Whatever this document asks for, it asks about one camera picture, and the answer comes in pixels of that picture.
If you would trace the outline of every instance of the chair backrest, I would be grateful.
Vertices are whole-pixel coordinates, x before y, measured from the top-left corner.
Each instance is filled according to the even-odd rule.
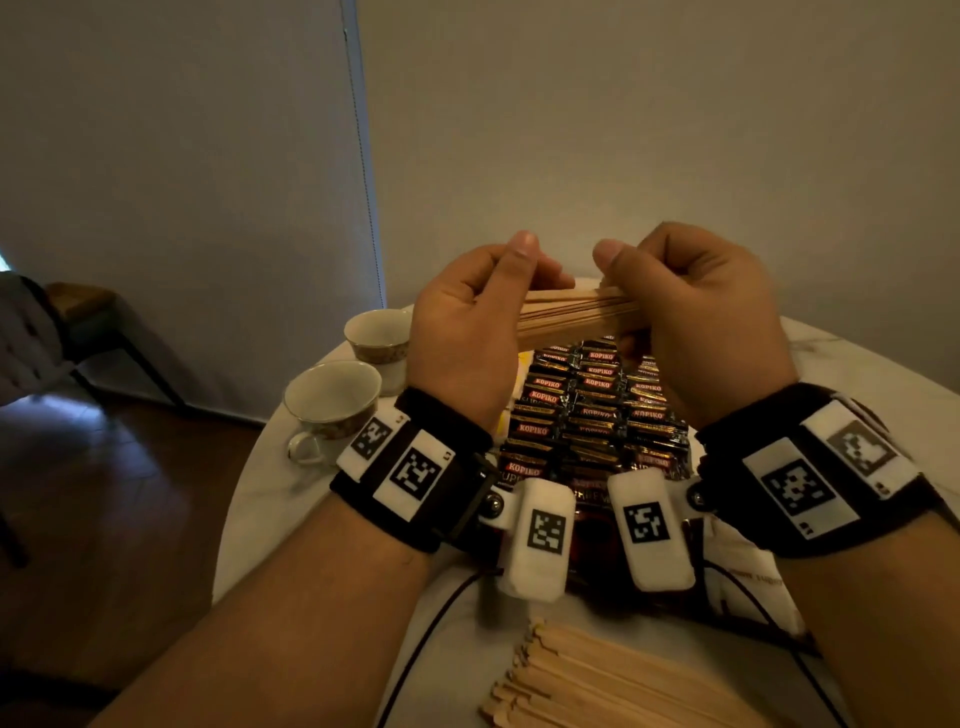
[[[73,369],[57,326],[27,283],[0,272],[0,405],[40,392]]]

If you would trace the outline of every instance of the wall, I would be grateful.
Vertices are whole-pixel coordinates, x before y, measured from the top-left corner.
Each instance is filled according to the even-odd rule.
[[[3,255],[117,291],[191,403],[268,417],[381,305],[337,0],[13,3],[0,105]]]
[[[519,228],[574,273],[660,220],[960,390],[953,0],[359,0],[391,304]]]

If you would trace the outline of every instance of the person's left hand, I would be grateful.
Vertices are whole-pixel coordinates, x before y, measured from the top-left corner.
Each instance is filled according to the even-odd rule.
[[[527,291],[573,286],[531,232],[461,255],[417,297],[407,383],[493,432],[514,390]]]

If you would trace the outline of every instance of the stack of wooden stirrers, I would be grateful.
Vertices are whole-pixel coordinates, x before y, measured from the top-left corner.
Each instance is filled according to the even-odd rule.
[[[795,725],[688,667],[554,622],[531,625],[513,669],[480,712],[502,728]]]
[[[530,291],[516,325],[519,350],[570,344],[647,328],[637,303],[619,288]]]

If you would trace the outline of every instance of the white ceramic cup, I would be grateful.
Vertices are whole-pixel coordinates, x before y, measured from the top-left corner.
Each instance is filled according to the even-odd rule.
[[[373,364],[383,378],[383,396],[403,391],[407,381],[407,348],[413,314],[399,308],[379,308],[347,321],[344,336],[360,361]]]
[[[287,443],[298,465],[332,465],[376,412],[380,373],[362,361],[327,361],[302,372],[283,392],[283,405],[302,430]]]

